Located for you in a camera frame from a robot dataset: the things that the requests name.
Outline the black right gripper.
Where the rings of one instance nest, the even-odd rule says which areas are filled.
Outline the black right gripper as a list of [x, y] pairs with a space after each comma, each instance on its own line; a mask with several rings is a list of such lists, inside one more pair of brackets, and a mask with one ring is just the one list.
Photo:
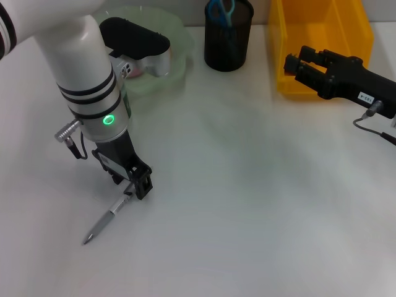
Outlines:
[[[326, 72], [309, 63], [325, 67]], [[360, 58], [346, 57], [327, 49], [316, 52], [303, 46], [298, 58], [292, 54], [286, 57], [284, 70], [323, 99], [345, 98], [366, 108], [381, 101], [380, 114], [386, 118], [395, 116], [395, 82], [367, 70]]]

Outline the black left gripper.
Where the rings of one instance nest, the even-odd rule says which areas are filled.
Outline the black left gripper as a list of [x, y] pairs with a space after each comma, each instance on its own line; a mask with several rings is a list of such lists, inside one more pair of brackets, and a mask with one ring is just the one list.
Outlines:
[[139, 200], [152, 190], [152, 169], [137, 156], [128, 131], [111, 142], [96, 143], [96, 146], [92, 155], [111, 175], [116, 185], [132, 179]]

